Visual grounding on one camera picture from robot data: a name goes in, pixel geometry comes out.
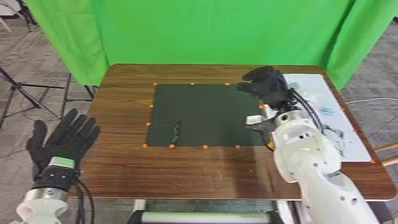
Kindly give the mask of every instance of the orange dot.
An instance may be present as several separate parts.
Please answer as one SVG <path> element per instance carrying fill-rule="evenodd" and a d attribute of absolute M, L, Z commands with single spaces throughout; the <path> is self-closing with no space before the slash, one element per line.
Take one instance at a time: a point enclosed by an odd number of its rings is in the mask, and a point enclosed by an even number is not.
<path fill-rule="evenodd" d="M 274 142 L 268 143 L 268 148 L 274 149 L 275 145 L 274 145 Z"/>

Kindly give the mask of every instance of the green backdrop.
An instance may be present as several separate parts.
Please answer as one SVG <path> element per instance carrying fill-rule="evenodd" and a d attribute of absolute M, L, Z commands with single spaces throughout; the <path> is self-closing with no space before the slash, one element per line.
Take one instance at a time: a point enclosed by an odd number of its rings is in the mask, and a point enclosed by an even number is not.
<path fill-rule="evenodd" d="M 27 0 L 73 76 L 117 63 L 320 65 L 341 89 L 396 0 Z"/>

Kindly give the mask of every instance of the orange marker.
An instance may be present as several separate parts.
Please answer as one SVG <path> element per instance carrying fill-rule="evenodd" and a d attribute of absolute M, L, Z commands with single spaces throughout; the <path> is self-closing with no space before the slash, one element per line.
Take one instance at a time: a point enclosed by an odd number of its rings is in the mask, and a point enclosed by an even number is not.
<path fill-rule="evenodd" d="M 272 142 L 272 141 L 270 141 L 270 143 L 268 143 L 268 148 L 274 149 L 274 142 Z"/>

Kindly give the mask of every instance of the black mat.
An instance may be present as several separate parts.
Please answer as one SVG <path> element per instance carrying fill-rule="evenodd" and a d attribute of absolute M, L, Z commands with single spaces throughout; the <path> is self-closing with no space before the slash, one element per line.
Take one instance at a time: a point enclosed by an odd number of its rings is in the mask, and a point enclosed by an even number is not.
<path fill-rule="evenodd" d="M 156 85 L 153 105 L 149 146 L 172 142 L 176 146 L 263 145 L 259 134 L 245 128 L 245 117 L 259 114 L 259 102 L 234 86 Z"/>

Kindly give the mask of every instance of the hand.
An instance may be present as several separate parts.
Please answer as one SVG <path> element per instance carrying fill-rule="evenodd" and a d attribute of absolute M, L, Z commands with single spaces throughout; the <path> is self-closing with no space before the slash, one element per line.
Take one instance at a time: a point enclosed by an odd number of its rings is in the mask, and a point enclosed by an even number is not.
<path fill-rule="evenodd" d="M 242 77 L 236 89 L 250 93 L 272 108 L 290 100 L 290 91 L 282 73 L 274 67 L 256 68 Z"/>
<path fill-rule="evenodd" d="M 34 123 L 34 136 L 27 143 L 27 150 L 37 168 L 34 176 L 41 174 L 53 156 L 75 160 L 75 169 L 78 169 L 85 152 L 99 135 L 99 127 L 94 118 L 85 122 L 87 116 L 82 114 L 78 118 L 76 116 L 78 110 L 73 109 L 60 120 L 46 143 L 46 124 L 41 120 Z"/>

